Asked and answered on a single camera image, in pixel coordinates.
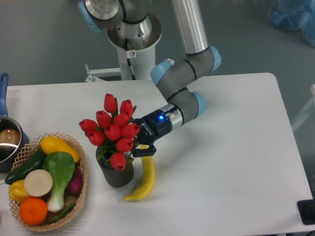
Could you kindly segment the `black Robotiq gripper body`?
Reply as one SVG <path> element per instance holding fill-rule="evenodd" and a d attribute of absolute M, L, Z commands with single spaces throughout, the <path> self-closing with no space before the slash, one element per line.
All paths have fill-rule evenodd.
<path fill-rule="evenodd" d="M 163 110 L 155 110 L 142 118 L 134 119 L 132 122 L 140 128 L 136 135 L 138 144 L 153 144 L 172 130 L 172 122 Z"/>

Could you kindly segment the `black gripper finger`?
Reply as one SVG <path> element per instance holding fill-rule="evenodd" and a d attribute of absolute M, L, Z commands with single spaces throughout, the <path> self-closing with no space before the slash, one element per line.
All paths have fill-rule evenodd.
<path fill-rule="evenodd" d="M 131 154 L 133 157 L 147 157 L 153 156 L 156 152 L 156 147 L 153 144 L 149 144 L 148 147 L 141 145 L 140 148 L 135 148 Z"/>

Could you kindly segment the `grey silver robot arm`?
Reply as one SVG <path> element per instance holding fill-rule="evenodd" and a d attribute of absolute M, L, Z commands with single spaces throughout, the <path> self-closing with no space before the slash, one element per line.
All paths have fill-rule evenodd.
<path fill-rule="evenodd" d="M 78 6 L 89 28 L 107 30 L 116 47 L 123 80 L 151 79 L 167 102 L 164 107 L 138 118 L 135 143 L 146 149 L 131 151 L 134 157 L 155 153 L 154 142 L 201 115 L 204 97 L 188 85 L 219 67 L 221 56 L 209 45 L 196 0 L 172 1 L 186 58 L 156 64 L 155 46 L 161 37 L 159 20 L 138 0 L 83 0 Z"/>

